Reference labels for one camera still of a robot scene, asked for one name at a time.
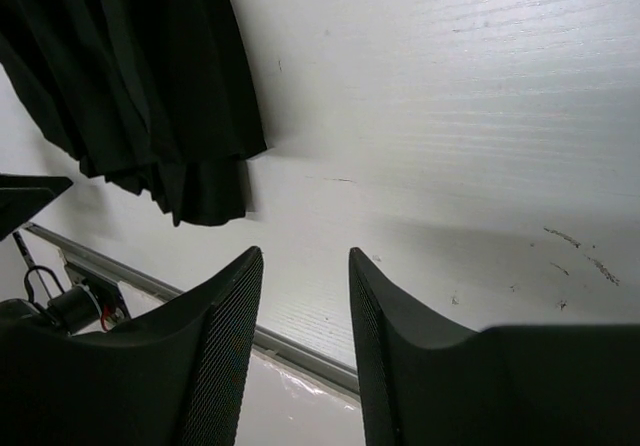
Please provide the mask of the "black pleated skirt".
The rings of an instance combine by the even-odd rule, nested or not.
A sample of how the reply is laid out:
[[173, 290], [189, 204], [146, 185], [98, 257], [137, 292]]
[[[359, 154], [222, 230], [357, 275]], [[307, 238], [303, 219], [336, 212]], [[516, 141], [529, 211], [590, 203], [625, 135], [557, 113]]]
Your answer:
[[178, 224], [246, 214], [267, 144], [230, 0], [1, 0], [1, 64], [85, 176]]

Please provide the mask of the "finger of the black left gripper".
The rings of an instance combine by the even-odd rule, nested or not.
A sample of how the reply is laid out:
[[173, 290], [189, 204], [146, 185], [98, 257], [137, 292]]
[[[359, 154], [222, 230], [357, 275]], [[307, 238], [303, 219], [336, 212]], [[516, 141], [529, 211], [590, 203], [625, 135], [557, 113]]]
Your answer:
[[0, 238], [4, 240], [73, 186], [64, 176], [1, 175]]

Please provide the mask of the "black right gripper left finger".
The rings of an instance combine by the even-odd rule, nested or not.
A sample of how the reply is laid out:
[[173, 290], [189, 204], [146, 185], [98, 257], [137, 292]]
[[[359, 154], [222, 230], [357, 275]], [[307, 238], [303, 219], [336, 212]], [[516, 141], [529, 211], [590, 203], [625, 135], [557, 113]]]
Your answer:
[[231, 445], [264, 263], [251, 247], [215, 276], [107, 332], [1, 318], [5, 445]]

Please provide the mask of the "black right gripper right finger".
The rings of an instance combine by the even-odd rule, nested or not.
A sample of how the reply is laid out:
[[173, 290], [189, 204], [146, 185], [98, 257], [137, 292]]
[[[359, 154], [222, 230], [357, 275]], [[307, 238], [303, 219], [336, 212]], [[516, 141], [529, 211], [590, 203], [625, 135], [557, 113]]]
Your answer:
[[370, 445], [635, 445], [635, 325], [473, 331], [349, 254], [350, 310]]

